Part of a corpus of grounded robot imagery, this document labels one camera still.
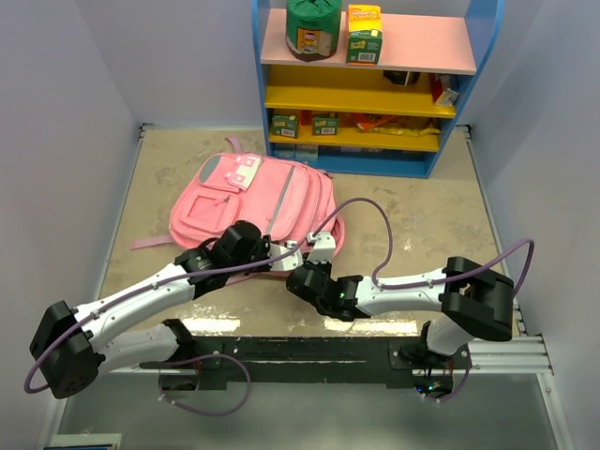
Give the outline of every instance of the floor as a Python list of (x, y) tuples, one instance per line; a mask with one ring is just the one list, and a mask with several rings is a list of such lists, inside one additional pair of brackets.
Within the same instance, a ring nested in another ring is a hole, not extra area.
[[(173, 261), (176, 245), (130, 250), (131, 242), (168, 233), (171, 208), (203, 161), (231, 152), (226, 136), (246, 151), (264, 153), (263, 132), (214, 129), (149, 129), (127, 195), (102, 296), (118, 292)], [(340, 203), (369, 197), (392, 222), (395, 254), (384, 277), (428, 272), (449, 256), (485, 263), (497, 254), (469, 149), (456, 131), (428, 180), (335, 174)], [(334, 277), (370, 274), (385, 255), (383, 221), (368, 204), (341, 213), (347, 238), (334, 263)], [(414, 336), (431, 312), (396, 312), (353, 323), (320, 316), (290, 295), (281, 279), (254, 278), (164, 311), (136, 327), (181, 319), (194, 334), (242, 336)]]

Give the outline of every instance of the pink backpack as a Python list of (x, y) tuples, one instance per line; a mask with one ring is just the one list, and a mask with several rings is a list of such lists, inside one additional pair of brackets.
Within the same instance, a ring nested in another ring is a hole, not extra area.
[[(331, 179), (305, 164), (243, 154), (239, 141), (227, 138), (236, 154), (211, 156), (187, 185), (171, 211), (169, 231), (183, 248), (220, 237), (237, 220), (256, 225), (274, 241), (302, 242), (335, 208)], [(344, 242), (341, 217), (324, 228)]]

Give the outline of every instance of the green canister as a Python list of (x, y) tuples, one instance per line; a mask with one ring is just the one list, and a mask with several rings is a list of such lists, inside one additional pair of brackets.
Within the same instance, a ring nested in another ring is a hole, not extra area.
[(288, 0), (286, 41), (302, 61), (332, 56), (338, 48), (341, 0)]

